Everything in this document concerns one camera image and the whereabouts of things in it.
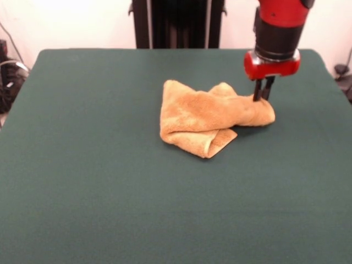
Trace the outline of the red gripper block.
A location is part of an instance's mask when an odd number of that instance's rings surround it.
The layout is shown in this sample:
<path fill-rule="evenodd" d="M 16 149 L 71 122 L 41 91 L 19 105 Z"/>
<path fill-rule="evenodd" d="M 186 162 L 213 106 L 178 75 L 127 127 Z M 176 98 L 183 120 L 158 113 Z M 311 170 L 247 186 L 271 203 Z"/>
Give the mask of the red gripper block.
<path fill-rule="evenodd" d="M 250 80 L 260 80 L 270 76 L 289 76 L 298 71 L 300 59 L 298 49 L 291 59 L 285 61 L 264 60 L 254 50 L 250 50 L 244 56 L 244 70 Z"/>

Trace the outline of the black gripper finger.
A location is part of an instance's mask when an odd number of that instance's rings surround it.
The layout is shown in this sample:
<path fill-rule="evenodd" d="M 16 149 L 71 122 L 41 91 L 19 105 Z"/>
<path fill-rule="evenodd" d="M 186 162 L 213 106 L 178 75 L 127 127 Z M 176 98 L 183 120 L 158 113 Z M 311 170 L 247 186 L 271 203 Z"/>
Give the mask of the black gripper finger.
<path fill-rule="evenodd" d="M 258 79 L 255 81 L 253 101 L 259 101 L 262 98 L 263 98 L 262 79 Z"/>
<path fill-rule="evenodd" d="M 275 76 L 269 76 L 266 78 L 266 84 L 263 88 L 263 99 L 268 100 L 271 92 L 271 87 L 275 81 Z"/>

